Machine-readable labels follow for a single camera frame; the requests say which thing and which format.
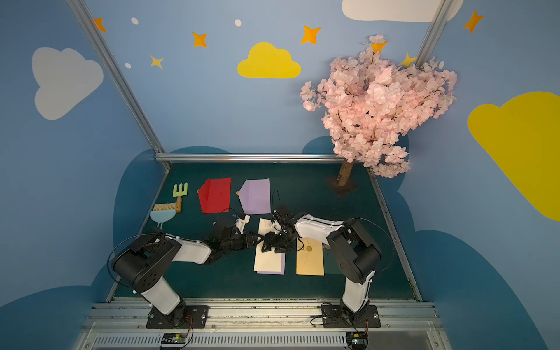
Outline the red envelope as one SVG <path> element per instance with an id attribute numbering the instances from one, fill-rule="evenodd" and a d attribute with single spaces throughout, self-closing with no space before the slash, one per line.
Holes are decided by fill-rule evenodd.
<path id="1" fill-rule="evenodd" d="M 221 214 L 230 211 L 231 178 L 207 179 L 197 190 L 204 214 Z"/>

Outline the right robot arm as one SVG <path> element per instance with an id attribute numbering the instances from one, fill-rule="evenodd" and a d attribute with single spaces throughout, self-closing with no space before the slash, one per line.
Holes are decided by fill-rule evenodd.
<path id="1" fill-rule="evenodd" d="M 312 239 L 332 251 L 346 277 L 341 312 L 356 322 L 370 305 L 369 291 L 382 250 L 358 218 L 331 221 L 310 214 L 294 215 L 284 205 L 273 211 L 271 226 L 262 235 L 262 251 L 283 253 L 294 248 L 297 240 Z"/>

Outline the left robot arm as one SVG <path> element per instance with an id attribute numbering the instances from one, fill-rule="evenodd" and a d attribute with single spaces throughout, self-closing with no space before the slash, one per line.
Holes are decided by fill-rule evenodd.
<path id="1" fill-rule="evenodd" d="M 263 237 L 245 229 L 249 221 L 248 215 L 218 219 L 211 233 L 200 240 L 172 236 L 154 228 L 137 236 L 109 261 L 109 269 L 152 305 L 148 328 L 192 328 L 194 321 L 184 300 L 165 280 L 164 274 L 173 263 L 211 265 L 226 252 L 255 248 Z"/>

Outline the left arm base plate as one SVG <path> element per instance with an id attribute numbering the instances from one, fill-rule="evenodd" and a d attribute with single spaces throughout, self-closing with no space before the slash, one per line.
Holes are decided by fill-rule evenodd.
<path id="1" fill-rule="evenodd" d="M 170 314 L 163 314 L 152 307 L 148 314 L 147 329 L 204 329 L 207 323 L 209 306 L 185 305 L 180 303 Z"/>

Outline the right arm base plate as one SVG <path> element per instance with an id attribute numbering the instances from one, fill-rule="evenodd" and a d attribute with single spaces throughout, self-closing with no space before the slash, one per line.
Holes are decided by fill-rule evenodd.
<path id="1" fill-rule="evenodd" d="M 357 314 L 345 306 L 323 303 L 320 307 L 321 320 L 325 328 L 380 328 L 381 318 L 374 305 L 367 305 Z"/>

